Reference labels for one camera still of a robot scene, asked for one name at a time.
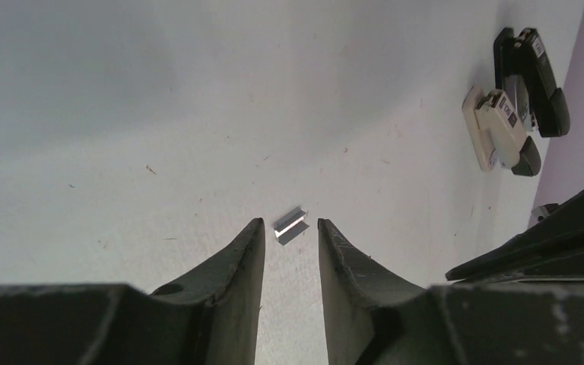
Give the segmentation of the beige and black stapler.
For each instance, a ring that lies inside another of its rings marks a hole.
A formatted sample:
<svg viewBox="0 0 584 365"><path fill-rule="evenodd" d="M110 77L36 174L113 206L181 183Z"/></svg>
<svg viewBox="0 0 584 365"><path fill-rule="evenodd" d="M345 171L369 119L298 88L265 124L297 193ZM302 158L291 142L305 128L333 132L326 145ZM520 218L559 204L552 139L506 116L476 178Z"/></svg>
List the beige and black stapler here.
<svg viewBox="0 0 584 365"><path fill-rule="evenodd" d="M472 87L462 103L462 115L481 171L500 167L516 176L539 174L537 146L504 90Z"/></svg>

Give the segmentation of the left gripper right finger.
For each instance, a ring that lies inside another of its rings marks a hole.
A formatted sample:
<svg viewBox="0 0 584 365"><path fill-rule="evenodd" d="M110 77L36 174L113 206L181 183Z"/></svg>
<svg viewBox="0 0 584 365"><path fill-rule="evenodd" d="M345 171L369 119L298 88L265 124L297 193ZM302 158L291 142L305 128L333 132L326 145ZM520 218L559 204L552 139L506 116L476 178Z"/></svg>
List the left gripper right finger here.
<svg viewBox="0 0 584 365"><path fill-rule="evenodd" d="M584 364L584 284L420 287L317 223L331 364Z"/></svg>

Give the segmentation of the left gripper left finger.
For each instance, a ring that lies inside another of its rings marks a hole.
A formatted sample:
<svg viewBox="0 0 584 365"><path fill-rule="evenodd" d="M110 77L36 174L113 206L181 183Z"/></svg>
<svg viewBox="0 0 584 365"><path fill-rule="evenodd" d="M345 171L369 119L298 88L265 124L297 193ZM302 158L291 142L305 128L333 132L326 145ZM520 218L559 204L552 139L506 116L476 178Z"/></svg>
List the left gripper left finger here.
<svg viewBox="0 0 584 365"><path fill-rule="evenodd" d="M0 364L252 364L265 223L151 294L129 284L0 285Z"/></svg>

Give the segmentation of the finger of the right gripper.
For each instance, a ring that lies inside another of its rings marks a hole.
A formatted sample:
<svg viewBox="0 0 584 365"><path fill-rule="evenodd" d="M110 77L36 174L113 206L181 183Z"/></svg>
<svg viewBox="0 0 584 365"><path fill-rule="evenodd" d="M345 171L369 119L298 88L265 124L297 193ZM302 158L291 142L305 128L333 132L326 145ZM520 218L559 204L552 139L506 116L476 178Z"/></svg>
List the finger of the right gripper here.
<svg viewBox="0 0 584 365"><path fill-rule="evenodd" d="M584 190L502 246L450 269L448 281L584 281Z"/></svg>

